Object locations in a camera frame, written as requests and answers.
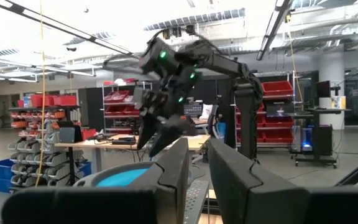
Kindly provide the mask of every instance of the robotic arm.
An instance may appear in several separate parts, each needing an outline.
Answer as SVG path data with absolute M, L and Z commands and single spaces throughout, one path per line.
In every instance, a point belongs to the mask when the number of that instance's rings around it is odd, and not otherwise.
M 207 68 L 231 78 L 237 106 L 246 117 L 242 118 L 242 144 L 247 143 L 249 146 L 242 145 L 241 151 L 245 156 L 253 158 L 256 148 L 256 123 L 253 120 L 263 97 L 259 79 L 249 71 L 246 64 L 226 58 L 202 36 L 199 36 L 200 40 L 176 52 L 157 35 L 149 41 L 139 62 L 144 74 L 155 72 L 160 77 L 161 86 L 158 92 L 135 90 L 134 99 L 143 121 L 138 149 L 157 133 L 149 155 L 153 157 L 178 139 L 184 131 L 190 135 L 196 134 L 194 127 L 180 119 L 180 113 L 189 92 L 201 78 L 197 69 Z

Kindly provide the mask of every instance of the black cabinet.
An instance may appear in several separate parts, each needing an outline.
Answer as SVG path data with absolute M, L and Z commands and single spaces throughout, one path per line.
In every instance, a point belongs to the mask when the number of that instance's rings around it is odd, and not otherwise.
M 78 90 L 81 106 L 81 123 L 97 131 L 104 129 L 102 88 L 84 88 Z

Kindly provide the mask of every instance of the concrete floor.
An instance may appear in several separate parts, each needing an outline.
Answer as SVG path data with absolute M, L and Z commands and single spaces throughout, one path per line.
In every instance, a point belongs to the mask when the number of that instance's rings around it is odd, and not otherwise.
M 340 132 L 334 133 L 336 145 L 338 145 L 340 136 Z M 7 145 L 16 140 L 16 131 L 0 130 L 0 160 L 10 156 L 11 153 L 7 150 Z M 338 169 L 333 169 L 332 166 L 323 167 L 307 163 L 301 163 L 299 167 L 295 167 L 295 162 L 290 159 L 288 151 L 279 149 L 260 150 L 259 160 L 266 169 L 289 179 L 294 184 L 313 187 L 332 186 L 358 166 L 358 155 L 343 154 L 358 153 L 358 128 L 347 128 L 345 130 L 342 135 L 342 143 L 337 152 L 339 153 Z M 85 151 L 85 157 L 91 158 L 91 152 Z M 102 160 L 103 169 L 133 162 L 130 152 L 103 152 Z M 200 179 L 210 180 L 208 165 L 197 165 L 206 171 L 206 175 Z M 0 193 L 0 209 L 8 196 L 9 194 Z

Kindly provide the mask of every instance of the pillar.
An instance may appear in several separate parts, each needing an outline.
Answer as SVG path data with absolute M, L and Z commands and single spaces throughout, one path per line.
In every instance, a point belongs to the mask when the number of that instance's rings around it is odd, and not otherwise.
M 331 86 L 339 84 L 339 96 L 344 96 L 344 52 L 343 46 L 329 52 L 323 52 L 319 57 L 319 81 L 331 81 Z M 331 96 L 335 96 L 335 91 L 331 91 Z M 320 98 L 319 106 L 321 108 L 331 108 L 330 98 Z M 321 125 L 332 125 L 334 130 L 344 128 L 344 112 L 341 114 L 321 114 Z

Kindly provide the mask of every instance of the blue screen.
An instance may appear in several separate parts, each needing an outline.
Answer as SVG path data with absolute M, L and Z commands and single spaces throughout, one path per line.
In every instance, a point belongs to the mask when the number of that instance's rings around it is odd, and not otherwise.
M 106 179 L 100 181 L 97 187 L 125 187 L 140 177 L 147 169 L 134 169 L 119 174 L 114 174 Z

